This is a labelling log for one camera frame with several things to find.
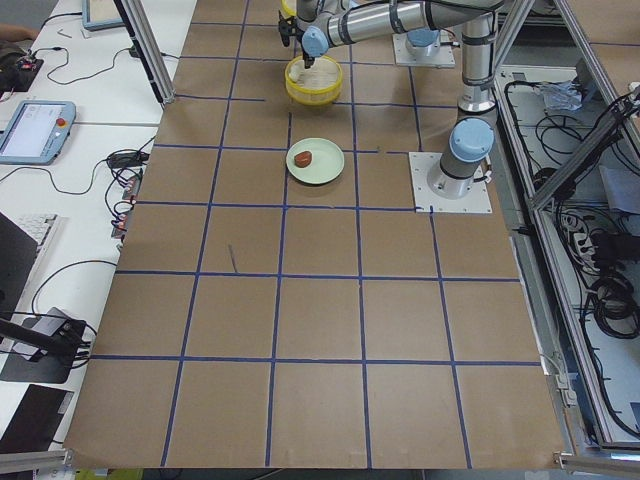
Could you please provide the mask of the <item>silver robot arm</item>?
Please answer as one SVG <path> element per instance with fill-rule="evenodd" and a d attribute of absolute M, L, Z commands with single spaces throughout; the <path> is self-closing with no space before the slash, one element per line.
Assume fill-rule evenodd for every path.
<path fill-rule="evenodd" d="M 434 32 L 462 27 L 463 92 L 458 119 L 439 163 L 427 174 L 430 189 L 457 200 L 468 193 L 479 164 L 494 141 L 493 122 L 486 116 L 496 102 L 494 84 L 497 12 L 501 1 L 298 1 L 295 14 L 278 20 L 282 43 L 292 37 L 302 47 L 307 68 L 329 49 L 390 35 Z"/>
<path fill-rule="evenodd" d="M 438 53 L 440 46 L 439 30 L 421 28 L 406 34 L 406 48 L 416 57 L 432 57 Z"/>

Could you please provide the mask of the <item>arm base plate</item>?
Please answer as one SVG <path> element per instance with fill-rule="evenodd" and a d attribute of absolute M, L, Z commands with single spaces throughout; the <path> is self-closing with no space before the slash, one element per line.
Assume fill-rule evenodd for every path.
<path fill-rule="evenodd" d="M 453 69 L 455 59 L 448 33 L 441 31 L 440 39 L 429 46 L 413 46 L 407 34 L 394 34 L 395 63 L 399 66 L 428 67 L 438 69 Z"/>
<path fill-rule="evenodd" d="M 454 179 L 441 169 L 441 153 L 410 152 L 415 211 L 418 213 L 491 214 L 482 168 L 467 179 Z"/>

